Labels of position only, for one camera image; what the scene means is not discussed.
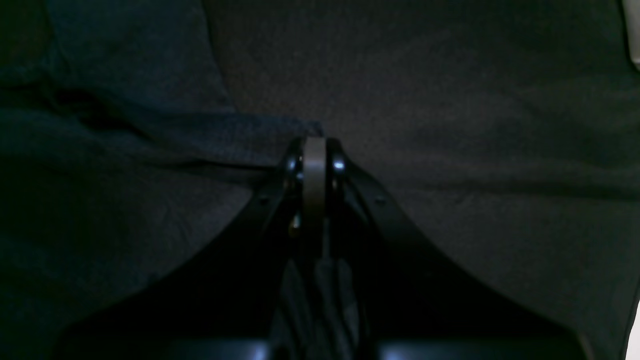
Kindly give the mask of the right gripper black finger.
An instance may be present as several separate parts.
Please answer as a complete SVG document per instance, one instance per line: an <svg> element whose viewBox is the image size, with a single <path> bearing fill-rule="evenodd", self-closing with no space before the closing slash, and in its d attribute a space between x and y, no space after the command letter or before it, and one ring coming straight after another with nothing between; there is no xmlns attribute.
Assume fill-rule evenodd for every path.
<svg viewBox="0 0 640 360"><path fill-rule="evenodd" d="M323 254L326 173L326 139L307 137L302 146L301 251L310 258Z"/></svg>

